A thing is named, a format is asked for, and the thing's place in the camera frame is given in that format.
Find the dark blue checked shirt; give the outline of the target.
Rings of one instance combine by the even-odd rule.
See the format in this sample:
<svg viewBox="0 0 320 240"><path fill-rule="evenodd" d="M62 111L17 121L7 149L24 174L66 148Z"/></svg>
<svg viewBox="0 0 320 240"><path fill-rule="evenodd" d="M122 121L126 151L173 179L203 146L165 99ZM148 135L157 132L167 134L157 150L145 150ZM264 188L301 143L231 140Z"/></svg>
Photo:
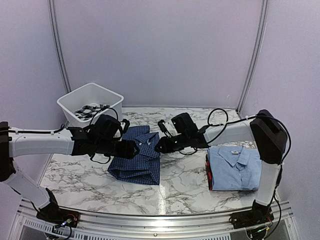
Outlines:
<svg viewBox="0 0 320 240"><path fill-rule="evenodd" d="M134 141L139 153L132 159L114 157L107 169L117 180L141 184L160 184L160 153L155 146L160 140L158 132L150 132L150 126L129 127L123 140Z"/></svg>

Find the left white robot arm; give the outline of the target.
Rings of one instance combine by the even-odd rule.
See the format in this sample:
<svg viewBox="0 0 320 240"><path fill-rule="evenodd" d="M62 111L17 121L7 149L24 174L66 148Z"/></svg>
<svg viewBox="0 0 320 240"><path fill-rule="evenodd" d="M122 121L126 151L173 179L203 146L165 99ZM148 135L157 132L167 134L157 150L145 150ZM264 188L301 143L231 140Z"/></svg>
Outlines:
<svg viewBox="0 0 320 240"><path fill-rule="evenodd" d="M140 152L137 144L116 136L126 133L129 126L128 120L118 121L105 114L85 127L69 126L58 130L23 130L9 127L8 122L3 121L0 124L0 181L29 199L41 217L58 223L64 215L54 194L24 174L14 158L42 154L93 158L95 154L102 154L130 160Z"/></svg>

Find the light blue folded shirt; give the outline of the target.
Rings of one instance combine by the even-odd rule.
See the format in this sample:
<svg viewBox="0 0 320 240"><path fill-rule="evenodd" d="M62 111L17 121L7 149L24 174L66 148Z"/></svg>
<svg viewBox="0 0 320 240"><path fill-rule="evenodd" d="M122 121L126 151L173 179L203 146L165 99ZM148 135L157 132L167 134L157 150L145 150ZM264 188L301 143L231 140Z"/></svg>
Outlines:
<svg viewBox="0 0 320 240"><path fill-rule="evenodd" d="M256 191L262 161L256 148L212 146L207 149L213 191Z"/></svg>

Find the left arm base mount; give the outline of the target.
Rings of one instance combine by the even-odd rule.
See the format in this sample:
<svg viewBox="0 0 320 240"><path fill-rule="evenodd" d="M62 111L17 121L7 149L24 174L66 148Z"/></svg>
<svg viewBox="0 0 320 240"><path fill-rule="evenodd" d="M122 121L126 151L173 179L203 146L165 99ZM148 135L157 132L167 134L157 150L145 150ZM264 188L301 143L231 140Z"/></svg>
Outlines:
<svg viewBox="0 0 320 240"><path fill-rule="evenodd" d="M79 222L80 213L78 211L61 208L54 201L50 201L48 205L37 209L36 217L46 222L62 225L67 222L72 228L76 228Z"/></svg>

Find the white plastic bin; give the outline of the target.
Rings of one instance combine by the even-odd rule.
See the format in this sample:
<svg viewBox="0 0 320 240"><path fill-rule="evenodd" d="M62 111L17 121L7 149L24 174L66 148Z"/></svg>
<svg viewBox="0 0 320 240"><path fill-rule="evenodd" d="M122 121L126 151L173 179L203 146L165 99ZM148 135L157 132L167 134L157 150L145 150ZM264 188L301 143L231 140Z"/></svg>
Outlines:
<svg viewBox="0 0 320 240"><path fill-rule="evenodd" d="M101 114L107 114L118 120L122 120L122 102L124 97L112 90L102 87L96 83L87 83L70 93L60 97L56 102L61 107L69 124L73 127L85 127L89 123L94 123ZM107 109L99 112L95 117L84 118L76 114L89 106L89 112L95 115L93 108Z"/></svg>

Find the red black plaid folded shirt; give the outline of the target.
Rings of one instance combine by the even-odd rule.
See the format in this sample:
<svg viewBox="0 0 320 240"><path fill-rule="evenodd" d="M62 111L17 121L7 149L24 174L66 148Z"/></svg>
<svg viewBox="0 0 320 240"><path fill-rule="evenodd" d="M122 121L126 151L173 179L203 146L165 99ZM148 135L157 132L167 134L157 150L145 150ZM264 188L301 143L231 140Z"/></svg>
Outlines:
<svg viewBox="0 0 320 240"><path fill-rule="evenodd" d="M214 179L213 179L213 174L212 174L208 154L206 154L205 156L205 170L206 170L206 176L207 176L207 182L208 182L208 189L210 191L213 191Z"/></svg>

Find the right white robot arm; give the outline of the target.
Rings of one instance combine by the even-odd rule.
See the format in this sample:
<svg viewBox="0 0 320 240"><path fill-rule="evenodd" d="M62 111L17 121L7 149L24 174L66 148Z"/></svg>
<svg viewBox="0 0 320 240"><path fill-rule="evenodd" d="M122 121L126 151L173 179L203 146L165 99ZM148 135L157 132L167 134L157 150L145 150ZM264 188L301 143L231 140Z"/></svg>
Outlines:
<svg viewBox="0 0 320 240"><path fill-rule="evenodd" d="M206 149L210 188L214 191L256 191L251 210L231 214L234 228L273 220L271 203L276 194L283 160L291 148L287 129L268 110L257 115L201 128L187 112L172 118L176 134L163 120L158 122L161 137L155 151L163 154L191 147Z"/></svg>

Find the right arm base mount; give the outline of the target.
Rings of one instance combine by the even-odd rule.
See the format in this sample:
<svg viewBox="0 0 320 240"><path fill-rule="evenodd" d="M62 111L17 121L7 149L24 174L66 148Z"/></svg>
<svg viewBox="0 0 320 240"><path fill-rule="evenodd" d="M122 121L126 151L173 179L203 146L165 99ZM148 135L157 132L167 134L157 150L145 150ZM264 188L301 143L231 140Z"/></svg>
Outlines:
<svg viewBox="0 0 320 240"><path fill-rule="evenodd" d="M232 213L229 222L233 225L234 229L240 229L268 223L274 219L270 203L262 205L254 200L250 210Z"/></svg>

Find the black white checked shirt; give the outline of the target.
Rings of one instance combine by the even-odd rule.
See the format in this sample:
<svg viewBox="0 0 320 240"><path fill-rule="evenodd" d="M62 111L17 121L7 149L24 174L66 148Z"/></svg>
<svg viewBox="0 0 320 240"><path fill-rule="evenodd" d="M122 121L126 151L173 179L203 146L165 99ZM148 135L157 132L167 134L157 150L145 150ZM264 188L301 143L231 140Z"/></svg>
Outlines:
<svg viewBox="0 0 320 240"><path fill-rule="evenodd" d="M87 121L92 119L92 117L99 112L104 111L109 108L108 104L90 104L85 105L82 108L73 112L73 115L76 116L81 121Z"/></svg>

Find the aluminium front frame rail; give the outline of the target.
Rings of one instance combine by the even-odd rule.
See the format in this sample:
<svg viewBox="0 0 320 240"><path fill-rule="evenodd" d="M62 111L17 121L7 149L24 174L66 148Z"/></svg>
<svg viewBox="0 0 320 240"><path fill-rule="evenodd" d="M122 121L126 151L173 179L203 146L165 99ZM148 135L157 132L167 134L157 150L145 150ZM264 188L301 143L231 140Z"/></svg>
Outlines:
<svg viewBox="0 0 320 240"><path fill-rule="evenodd" d="M77 226L57 227L36 217L23 199L10 240L299 240L301 235L288 201L273 203L270 218L240 226L238 214L250 209L187 215L132 215L79 210Z"/></svg>

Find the right corner wall post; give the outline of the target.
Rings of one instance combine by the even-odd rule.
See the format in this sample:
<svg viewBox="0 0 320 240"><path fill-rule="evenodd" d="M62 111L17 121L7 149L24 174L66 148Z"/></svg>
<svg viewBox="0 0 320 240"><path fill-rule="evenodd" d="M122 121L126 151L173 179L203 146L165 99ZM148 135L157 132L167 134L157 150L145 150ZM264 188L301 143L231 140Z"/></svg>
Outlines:
<svg viewBox="0 0 320 240"><path fill-rule="evenodd" d="M249 62L249 66L247 69L244 85L240 94L240 98L236 107L236 112L240 115L244 109L245 102L247 100L250 87L253 82L257 62L259 59L259 55L262 49L264 35L266 31L266 25L267 25L267 18L268 18L268 11L269 11L269 0L262 0L261 1L261 9L259 14L259 20L258 20L258 26L256 31L256 37L253 45L253 50Z"/></svg>

